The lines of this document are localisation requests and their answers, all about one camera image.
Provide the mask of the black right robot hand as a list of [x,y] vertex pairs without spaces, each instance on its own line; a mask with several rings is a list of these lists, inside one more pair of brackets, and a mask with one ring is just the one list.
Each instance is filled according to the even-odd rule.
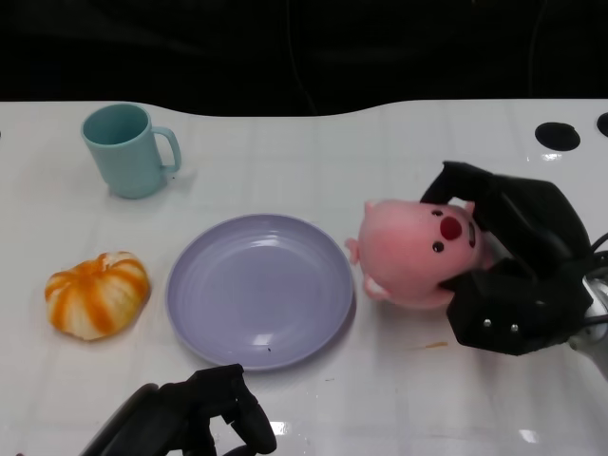
[[553,183],[492,174],[447,161],[423,203],[458,198],[508,252],[487,270],[443,282],[453,292],[446,316],[467,347],[522,355],[578,333],[593,299],[583,279],[599,266],[578,214]]

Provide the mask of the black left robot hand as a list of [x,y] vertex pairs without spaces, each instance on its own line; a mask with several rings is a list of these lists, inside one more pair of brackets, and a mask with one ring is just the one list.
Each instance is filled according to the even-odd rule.
[[276,436],[243,373],[234,364],[198,370],[179,383],[146,384],[114,412],[82,453],[215,455],[210,423],[220,417],[243,442],[230,455],[271,454]]

